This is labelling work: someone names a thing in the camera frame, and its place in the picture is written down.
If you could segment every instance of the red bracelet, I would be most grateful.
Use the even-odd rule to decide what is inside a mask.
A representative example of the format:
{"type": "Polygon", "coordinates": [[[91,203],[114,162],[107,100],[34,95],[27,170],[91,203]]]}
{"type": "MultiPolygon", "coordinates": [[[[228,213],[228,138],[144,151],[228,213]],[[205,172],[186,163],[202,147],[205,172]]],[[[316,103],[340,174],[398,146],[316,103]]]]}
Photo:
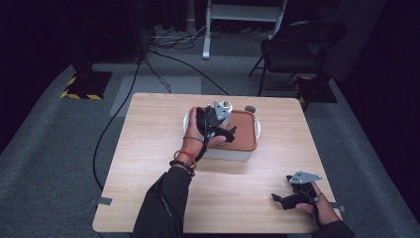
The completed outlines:
{"type": "Polygon", "coordinates": [[[175,151],[175,154],[173,154],[173,158],[176,159],[176,157],[179,155],[179,153],[187,155],[189,157],[189,159],[191,159],[191,161],[192,161],[192,166],[191,167],[194,170],[197,169],[197,163],[195,162],[195,156],[194,156],[194,154],[192,153],[191,150],[189,152],[186,152],[186,151],[183,151],[183,150],[175,151]]]}

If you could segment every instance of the black sleeve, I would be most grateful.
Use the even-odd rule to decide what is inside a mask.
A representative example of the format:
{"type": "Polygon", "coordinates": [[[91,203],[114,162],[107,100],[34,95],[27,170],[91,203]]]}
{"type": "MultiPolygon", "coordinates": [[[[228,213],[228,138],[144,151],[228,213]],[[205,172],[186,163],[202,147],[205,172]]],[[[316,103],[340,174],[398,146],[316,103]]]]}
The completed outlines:
{"type": "Polygon", "coordinates": [[[342,220],[331,222],[312,233],[313,238],[354,238],[355,233],[342,220]]]}
{"type": "MultiPolygon", "coordinates": [[[[179,167],[170,168],[167,174],[164,175],[161,183],[161,191],[176,210],[175,213],[182,221],[181,225],[183,225],[190,183],[191,177],[189,173],[179,167]]],[[[146,193],[132,237],[176,237],[173,221],[152,187],[146,193]]]]}

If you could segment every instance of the wall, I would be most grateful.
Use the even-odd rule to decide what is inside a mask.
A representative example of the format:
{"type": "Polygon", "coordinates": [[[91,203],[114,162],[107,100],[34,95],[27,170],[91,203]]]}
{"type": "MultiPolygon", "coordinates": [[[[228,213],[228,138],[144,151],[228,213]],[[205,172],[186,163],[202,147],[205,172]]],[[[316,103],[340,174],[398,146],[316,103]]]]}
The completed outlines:
{"type": "Polygon", "coordinates": [[[417,220],[419,12],[419,2],[388,0],[348,80],[339,83],[417,220]]]}
{"type": "Polygon", "coordinates": [[[3,1],[0,6],[0,153],[54,77],[69,66],[43,13],[33,1],[3,1]]]}
{"type": "Polygon", "coordinates": [[[194,20],[194,0],[188,0],[188,10],[186,12],[186,19],[194,20]]]}

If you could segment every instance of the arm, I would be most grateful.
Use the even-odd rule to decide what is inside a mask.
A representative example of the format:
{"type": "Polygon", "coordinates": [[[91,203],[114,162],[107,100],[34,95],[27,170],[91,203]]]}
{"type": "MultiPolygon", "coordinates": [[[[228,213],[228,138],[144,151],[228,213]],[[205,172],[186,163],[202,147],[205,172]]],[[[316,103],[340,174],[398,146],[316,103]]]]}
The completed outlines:
{"type": "MultiPolygon", "coordinates": [[[[183,138],[181,150],[185,153],[175,154],[174,159],[192,166],[203,147],[202,135],[197,129],[196,108],[189,113],[188,128],[183,138]]],[[[223,144],[226,138],[218,136],[209,140],[208,146],[223,144]]],[[[188,187],[191,183],[191,174],[188,169],[174,164],[163,176],[148,190],[140,209],[132,237],[177,237],[182,234],[183,218],[188,198],[188,187]],[[164,196],[166,205],[161,200],[164,196]]]]}
{"type": "MultiPolygon", "coordinates": [[[[337,237],[337,238],[353,238],[355,233],[344,223],[337,213],[334,211],[328,199],[321,192],[315,181],[312,181],[312,185],[318,196],[317,207],[319,210],[319,223],[321,229],[312,234],[314,238],[321,237],[337,237]]],[[[299,203],[296,204],[296,208],[303,212],[313,216],[314,207],[310,204],[299,203]]]]}

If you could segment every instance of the table leg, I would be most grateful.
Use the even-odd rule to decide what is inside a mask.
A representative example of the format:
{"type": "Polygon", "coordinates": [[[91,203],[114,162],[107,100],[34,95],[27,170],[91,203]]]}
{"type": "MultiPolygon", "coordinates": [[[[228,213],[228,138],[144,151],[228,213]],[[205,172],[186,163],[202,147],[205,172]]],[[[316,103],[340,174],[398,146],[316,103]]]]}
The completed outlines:
{"type": "Polygon", "coordinates": [[[275,22],[274,33],[280,29],[281,21],[283,21],[284,12],[286,10],[287,0],[281,1],[281,6],[278,9],[278,17],[277,21],[275,22]]]}
{"type": "Polygon", "coordinates": [[[208,2],[207,2],[207,12],[206,12],[206,37],[204,39],[204,49],[203,49],[203,59],[204,60],[209,60],[209,58],[210,58],[211,4],[212,4],[212,0],[208,0],[208,2]]]}

